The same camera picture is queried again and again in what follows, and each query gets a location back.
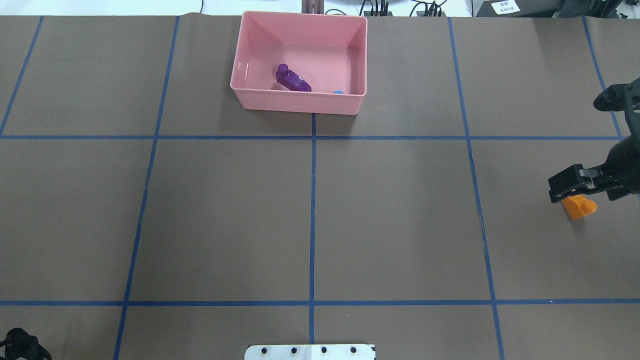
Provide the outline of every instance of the black device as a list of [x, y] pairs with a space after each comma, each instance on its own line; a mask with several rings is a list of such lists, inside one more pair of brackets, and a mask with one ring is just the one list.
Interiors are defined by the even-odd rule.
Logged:
[[51, 354], [38, 343], [38, 338], [29, 335], [21, 327], [9, 330], [4, 341], [0, 341], [0, 347], [4, 347], [4, 357], [0, 360], [52, 360]]
[[519, 12], [497, 14], [491, 4], [500, 0], [485, 1], [476, 17], [601, 17], [617, 18], [616, 8], [622, 0], [527, 0], [517, 1]]
[[622, 0], [564, 0], [556, 17], [590, 16], [601, 18], [618, 18], [616, 8]]
[[563, 3], [562, 0], [516, 0], [516, 4], [520, 8], [519, 12], [498, 15], [491, 4], [503, 1], [491, 0], [483, 2], [476, 17], [552, 17], [562, 7]]
[[631, 136], [614, 145], [602, 165], [575, 164], [549, 178], [551, 202], [578, 194], [607, 192], [609, 200], [640, 193], [640, 78], [611, 85], [593, 101], [600, 111], [624, 111]]

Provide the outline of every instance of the orange object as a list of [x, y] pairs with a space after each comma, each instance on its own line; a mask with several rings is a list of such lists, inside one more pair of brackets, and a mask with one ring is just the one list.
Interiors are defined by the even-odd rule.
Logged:
[[584, 195], [567, 197], [562, 200], [564, 209], [572, 219], [578, 220], [589, 214], [593, 214], [598, 209], [595, 201], [589, 200]]

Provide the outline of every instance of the white label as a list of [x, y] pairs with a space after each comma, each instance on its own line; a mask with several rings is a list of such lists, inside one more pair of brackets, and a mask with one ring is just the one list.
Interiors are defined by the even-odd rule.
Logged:
[[502, 15], [505, 13], [516, 13], [520, 11], [518, 4], [516, 4], [515, 0], [505, 0], [498, 1], [497, 3], [491, 3], [495, 13], [498, 15]]

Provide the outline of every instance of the table surface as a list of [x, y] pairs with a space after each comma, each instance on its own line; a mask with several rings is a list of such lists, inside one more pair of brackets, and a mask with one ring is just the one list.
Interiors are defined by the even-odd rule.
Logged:
[[640, 353], [639, 198], [547, 195], [628, 134], [591, 102], [640, 76], [640, 20], [370, 19], [357, 116], [242, 109], [239, 22], [0, 18], [0, 331], [56, 359]]

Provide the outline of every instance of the black cable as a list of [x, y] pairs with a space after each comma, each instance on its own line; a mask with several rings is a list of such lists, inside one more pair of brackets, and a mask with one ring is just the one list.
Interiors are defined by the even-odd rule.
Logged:
[[328, 14], [329, 14], [329, 12], [331, 12], [331, 11], [336, 11], [336, 12], [340, 12], [340, 13], [342, 13], [343, 15], [347, 15], [347, 14], [345, 14], [345, 13], [344, 13], [342, 10], [340, 10], [340, 9], [329, 9], [329, 10], [325, 11], [325, 12], [324, 12], [324, 14], [325, 14], [325, 15], [328, 15]]
[[424, 15], [422, 15], [422, 16], [441, 17], [442, 16], [442, 5], [444, 3], [446, 3], [448, 0], [444, 0], [442, 2], [442, 4], [440, 4], [440, 5], [438, 5], [435, 1], [433, 1], [432, 3], [428, 3], [426, 1], [419, 1], [419, 0], [412, 0], [412, 1], [415, 1], [417, 4], [413, 7], [413, 9], [411, 10], [411, 13], [409, 14], [409, 16], [413, 15], [413, 12], [418, 7], [418, 5], [424, 4]]
[[428, 4], [425, 3], [424, 1], [418, 1], [418, 3], [413, 7], [413, 9], [411, 9], [411, 13], [409, 14], [409, 16], [411, 17], [411, 15], [413, 15], [413, 12], [415, 11], [415, 8], [417, 8], [420, 4], [424, 4], [424, 12], [426, 13], [428, 10]]
[[371, 4], [371, 13], [373, 13], [373, 3], [371, 2], [371, 0], [362, 0], [362, 6], [360, 7], [360, 13], [358, 14], [358, 16], [362, 16], [362, 10], [364, 9], [364, 4], [367, 1], [369, 2], [369, 4]]

